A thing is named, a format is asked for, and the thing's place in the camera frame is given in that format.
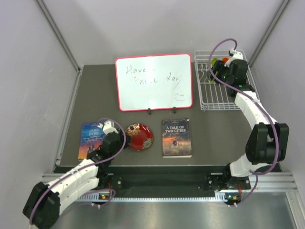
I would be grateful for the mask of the red floral plate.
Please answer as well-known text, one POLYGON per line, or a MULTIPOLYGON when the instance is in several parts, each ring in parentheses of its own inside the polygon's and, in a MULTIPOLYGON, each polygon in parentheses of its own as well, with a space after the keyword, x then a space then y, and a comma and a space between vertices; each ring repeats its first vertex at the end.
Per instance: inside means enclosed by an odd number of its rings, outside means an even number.
POLYGON ((154 140, 152 130, 147 125, 141 123, 127 126, 125 133, 130 137, 129 147, 137 151, 148 149, 154 140))

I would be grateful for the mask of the lime green plate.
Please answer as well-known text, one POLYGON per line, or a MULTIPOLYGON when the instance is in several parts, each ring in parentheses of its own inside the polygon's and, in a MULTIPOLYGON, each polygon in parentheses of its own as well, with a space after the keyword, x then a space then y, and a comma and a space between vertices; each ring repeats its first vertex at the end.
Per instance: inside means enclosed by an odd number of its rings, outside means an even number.
MULTIPOLYGON (((213 70, 213 66, 215 65, 215 63, 218 61, 218 58, 213 58, 212 60, 211 60, 211 70, 213 70)), ((210 82, 210 83, 213 83, 214 82, 214 77, 212 76, 212 74, 209 72, 209 76, 208 76, 208 81, 210 82)))

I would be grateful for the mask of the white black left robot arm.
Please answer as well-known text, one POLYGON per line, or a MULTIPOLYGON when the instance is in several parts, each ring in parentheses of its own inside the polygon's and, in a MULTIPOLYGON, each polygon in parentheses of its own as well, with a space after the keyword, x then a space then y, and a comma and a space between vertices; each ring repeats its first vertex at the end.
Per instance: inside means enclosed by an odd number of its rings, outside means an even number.
POLYGON ((108 133, 102 144, 76 167, 54 181, 37 183, 22 211, 29 224, 49 229, 79 197, 95 188, 109 190, 107 168, 130 141, 123 131, 108 133))

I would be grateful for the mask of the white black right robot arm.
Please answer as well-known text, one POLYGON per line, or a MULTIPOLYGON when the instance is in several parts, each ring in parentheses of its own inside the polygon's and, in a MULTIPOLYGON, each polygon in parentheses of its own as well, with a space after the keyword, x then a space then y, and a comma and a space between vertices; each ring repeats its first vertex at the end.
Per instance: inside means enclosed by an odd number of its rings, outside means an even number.
POLYGON ((252 131, 245 146, 245 154, 229 163, 223 170, 226 188, 235 188, 240 181, 253 175, 271 172, 286 155, 289 127, 272 118, 263 108, 255 89, 247 80, 248 63, 243 59, 213 59, 209 77, 224 85, 227 94, 246 117, 252 131))

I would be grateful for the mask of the orange plate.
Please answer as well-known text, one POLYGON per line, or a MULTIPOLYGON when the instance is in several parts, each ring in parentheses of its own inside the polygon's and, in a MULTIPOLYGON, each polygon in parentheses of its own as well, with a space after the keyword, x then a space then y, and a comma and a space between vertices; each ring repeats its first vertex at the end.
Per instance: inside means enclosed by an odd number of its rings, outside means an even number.
POLYGON ((229 58, 225 57, 225 58, 223 58, 221 61, 222 61, 222 62, 227 62, 228 60, 229 60, 229 58))

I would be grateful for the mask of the Jane Eyre book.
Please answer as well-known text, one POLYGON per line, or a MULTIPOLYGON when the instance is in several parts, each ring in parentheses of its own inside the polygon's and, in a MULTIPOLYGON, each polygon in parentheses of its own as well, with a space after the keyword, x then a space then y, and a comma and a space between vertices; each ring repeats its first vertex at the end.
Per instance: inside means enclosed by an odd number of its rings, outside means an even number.
POLYGON ((106 134, 98 127, 97 122, 83 123, 81 126, 78 160, 85 159, 90 152, 97 149, 105 137, 106 134))

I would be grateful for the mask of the pink framed whiteboard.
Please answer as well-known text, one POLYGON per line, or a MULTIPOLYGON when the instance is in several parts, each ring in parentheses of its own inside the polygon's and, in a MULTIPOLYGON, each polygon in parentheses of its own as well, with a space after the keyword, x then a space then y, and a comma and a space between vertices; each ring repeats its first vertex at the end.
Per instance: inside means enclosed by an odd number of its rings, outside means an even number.
POLYGON ((188 53, 122 57, 115 61, 123 112, 190 108, 192 63, 188 53))

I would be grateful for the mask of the Tale of Two Cities book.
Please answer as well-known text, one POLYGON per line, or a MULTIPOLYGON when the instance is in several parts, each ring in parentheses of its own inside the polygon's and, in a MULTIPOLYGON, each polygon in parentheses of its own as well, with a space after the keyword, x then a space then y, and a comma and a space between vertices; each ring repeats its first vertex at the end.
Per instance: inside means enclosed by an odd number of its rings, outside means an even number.
POLYGON ((163 158, 191 158, 192 142, 189 119, 162 121, 163 158))

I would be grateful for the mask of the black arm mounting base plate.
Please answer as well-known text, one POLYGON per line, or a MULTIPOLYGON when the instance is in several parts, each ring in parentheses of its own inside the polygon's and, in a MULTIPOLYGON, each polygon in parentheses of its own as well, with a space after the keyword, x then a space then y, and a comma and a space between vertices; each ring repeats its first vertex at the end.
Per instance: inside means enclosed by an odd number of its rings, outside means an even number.
POLYGON ((118 198, 212 197, 251 188, 248 177, 232 178, 225 166, 110 166, 107 173, 118 198))

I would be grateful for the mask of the aluminium frame rail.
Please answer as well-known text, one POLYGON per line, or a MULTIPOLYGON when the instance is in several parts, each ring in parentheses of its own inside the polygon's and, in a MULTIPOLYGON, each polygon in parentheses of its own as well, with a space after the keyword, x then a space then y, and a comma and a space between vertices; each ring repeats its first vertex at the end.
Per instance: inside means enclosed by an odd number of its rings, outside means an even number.
POLYGON ((232 178, 221 174, 119 174, 108 176, 106 187, 96 187, 78 202, 228 202, 240 201, 251 190, 262 193, 296 191, 290 173, 269 173, 256 178, 232 178))

